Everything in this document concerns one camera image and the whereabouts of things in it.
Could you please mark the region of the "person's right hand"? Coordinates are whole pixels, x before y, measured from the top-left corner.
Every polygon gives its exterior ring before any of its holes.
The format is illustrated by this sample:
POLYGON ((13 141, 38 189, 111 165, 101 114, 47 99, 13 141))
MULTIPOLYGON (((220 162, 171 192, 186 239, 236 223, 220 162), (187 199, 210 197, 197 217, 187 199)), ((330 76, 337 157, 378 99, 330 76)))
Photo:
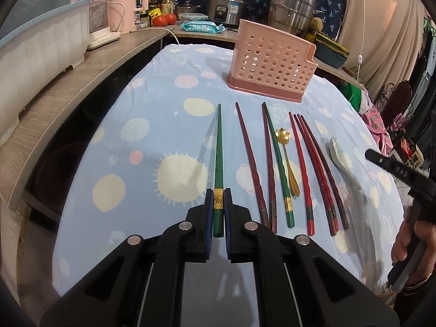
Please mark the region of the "person's right hand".
POLYGON ((404 220, 401 223, 398 234, 391 251, 394 263, 404 261, 407 258, 407 247, 412 239, 412 231, 420 240, 426 243, 426 249, 416 269, 407 280, 406 286, 415 286, 427 280, 435 270, 435 225, 429 222, 417 221, 411 230, 412 206, 404 212, 404 220))

